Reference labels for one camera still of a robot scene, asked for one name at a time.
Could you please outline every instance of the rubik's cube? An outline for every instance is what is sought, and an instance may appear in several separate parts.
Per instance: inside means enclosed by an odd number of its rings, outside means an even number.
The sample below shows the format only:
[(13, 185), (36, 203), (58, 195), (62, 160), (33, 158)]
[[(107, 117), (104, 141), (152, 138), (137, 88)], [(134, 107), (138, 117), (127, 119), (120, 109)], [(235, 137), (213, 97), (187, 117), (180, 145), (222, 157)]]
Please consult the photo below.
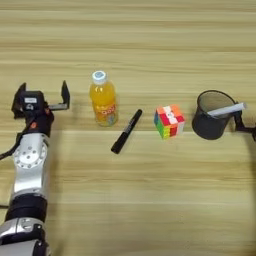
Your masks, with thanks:
[(183, 131), (185, 119), (177, 105), (170, 105), (156, 109), (154, 123), (161, 137), (167, 139)]

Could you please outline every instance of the pen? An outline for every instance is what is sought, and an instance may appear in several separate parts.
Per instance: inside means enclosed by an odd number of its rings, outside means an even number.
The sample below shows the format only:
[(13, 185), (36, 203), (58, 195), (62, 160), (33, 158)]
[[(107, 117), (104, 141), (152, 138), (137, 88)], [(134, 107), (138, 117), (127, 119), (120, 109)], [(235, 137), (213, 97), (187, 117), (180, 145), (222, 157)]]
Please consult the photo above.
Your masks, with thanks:
[(135, 127), (136, 123), (140, 119), (140, 116), (142, 114), (142, 110), (138, 109), (133, 118), (130, 120), (127, 127), (124, 129), (118, 140), (114, 143), (114, 145), (111, 148), (111, 151), (119, 154), (121, 151), (123, 145), (125, 144), (126, 140), (128, 139), (130, 133), (132, 132), (133, 128)]

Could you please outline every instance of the orange juice bottle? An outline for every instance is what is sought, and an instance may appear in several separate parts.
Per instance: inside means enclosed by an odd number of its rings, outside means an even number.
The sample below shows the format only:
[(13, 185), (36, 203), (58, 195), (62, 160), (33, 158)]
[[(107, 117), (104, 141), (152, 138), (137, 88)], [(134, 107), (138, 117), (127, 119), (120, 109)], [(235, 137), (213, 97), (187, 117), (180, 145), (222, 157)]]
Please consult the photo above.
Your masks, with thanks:
[(114, 85), (108, 81), (107, 74), (104, 71), (94, 72), (92, 79), (90, 98), (96, 121), (101, 126), (111, 126), (117, 121)]

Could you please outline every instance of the wooden table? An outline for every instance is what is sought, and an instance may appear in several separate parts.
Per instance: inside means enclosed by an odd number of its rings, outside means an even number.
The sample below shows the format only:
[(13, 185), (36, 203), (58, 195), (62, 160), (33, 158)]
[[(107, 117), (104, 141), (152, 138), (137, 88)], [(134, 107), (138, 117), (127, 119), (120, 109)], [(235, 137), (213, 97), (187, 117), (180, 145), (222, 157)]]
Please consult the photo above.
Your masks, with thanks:
[[(0, 150), (23, 121), (18, 86), (72, 104), (56, 113), (47, 237), (56, 256), (250, 256), (256, 254), (256, 145), (233, 125), (217, 141), (191, 120), (207, 89), (248, 103), (256, 117), (253, 0), (9, 0), (0, 2)], [(100, 128), (88, 98), (91, 73), (116, 85), (119, 122)], [(163, 141), (157, 106), (179, 104), (185, 132)], [(120, 155), (110, 148), (133, 113), (144, 114)], [(0, 199), (14, 179), (0, 163)], [(1, 220), (5, 212), (0, 211)]]

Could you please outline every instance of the bottle cap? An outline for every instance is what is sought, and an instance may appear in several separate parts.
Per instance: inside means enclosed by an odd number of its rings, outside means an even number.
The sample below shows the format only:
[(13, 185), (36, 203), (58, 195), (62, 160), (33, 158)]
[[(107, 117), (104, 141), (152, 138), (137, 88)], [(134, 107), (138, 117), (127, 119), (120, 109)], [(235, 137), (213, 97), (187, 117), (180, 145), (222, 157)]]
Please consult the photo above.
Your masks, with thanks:
[(107, 74), (104, 71), (96, 71), (92, 74), (92, 80), (97, 85), (103, 85), (107, 82)]

